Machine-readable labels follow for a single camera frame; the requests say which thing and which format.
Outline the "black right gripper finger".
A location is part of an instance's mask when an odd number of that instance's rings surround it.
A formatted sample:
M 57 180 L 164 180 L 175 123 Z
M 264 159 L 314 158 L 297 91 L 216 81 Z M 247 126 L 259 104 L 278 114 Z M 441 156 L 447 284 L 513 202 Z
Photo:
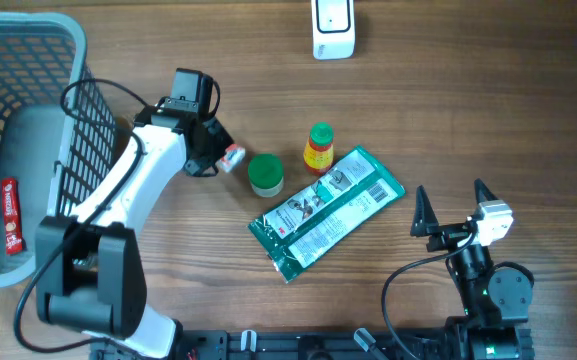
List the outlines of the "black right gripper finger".
M 474 181 L 475 198 L 477 203 L 496 201 L 498 197 L 486 186 L 482 179 Z
M 416 190 L 415 212 L 410 235 L 413 237 L 431 236 L 439 230 L 439 222 L 423 185 Z

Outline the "green white sachet packet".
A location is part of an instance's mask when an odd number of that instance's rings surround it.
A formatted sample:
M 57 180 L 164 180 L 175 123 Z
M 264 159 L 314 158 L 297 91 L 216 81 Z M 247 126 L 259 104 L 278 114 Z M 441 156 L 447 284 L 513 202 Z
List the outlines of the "green white sachet packet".
M 405 194 L 388 168 L 358 145 L 314 183 L 254 219 L 248 229 L 290 283 Z

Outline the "red yellow green-capped bottle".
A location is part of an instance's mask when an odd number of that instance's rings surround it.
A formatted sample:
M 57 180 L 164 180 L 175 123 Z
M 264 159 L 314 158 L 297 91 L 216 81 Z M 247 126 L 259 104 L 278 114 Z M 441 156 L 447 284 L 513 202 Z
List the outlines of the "red yellow green-capped bottle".
M 326 122 L 316 123 L 310 130 L 303 152 L 307 170 L 318 176 L 325 174 L 334 161 L 334 131 Z

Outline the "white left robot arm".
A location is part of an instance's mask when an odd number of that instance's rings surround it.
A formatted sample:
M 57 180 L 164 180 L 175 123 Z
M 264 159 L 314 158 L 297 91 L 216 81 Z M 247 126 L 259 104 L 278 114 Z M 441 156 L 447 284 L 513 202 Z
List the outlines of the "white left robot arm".
M 88 334 L 92 355 L 175 359 L 183 327 L 148 305 L 137 237 L 175 175 L 216 175 L 234 141 L 214 116 L 143 113 L 97 189 L 69 217 L 40 223 L 30 284 L 40 320 Z

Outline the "green lidded round jar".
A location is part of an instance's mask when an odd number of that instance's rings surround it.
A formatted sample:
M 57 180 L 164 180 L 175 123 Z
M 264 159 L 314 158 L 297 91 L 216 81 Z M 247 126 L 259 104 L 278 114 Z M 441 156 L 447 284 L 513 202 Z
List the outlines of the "green lidded round jar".
M 256 155 L 249 163 L 248 178 L 253 191 L 258 196 L 274 197 L 283 189 L 283 164 L 274 154 Z

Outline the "small orange white box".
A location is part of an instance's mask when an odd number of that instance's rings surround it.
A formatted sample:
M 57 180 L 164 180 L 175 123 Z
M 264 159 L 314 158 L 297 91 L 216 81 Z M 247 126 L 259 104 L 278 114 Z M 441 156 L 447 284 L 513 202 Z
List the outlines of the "small orange white box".
M 246 149 L 238 144 L 231 144 L 225 150 L 225 155 L 218 160 L 217 165 L 220 170 L 230 173 L 245 158 Z

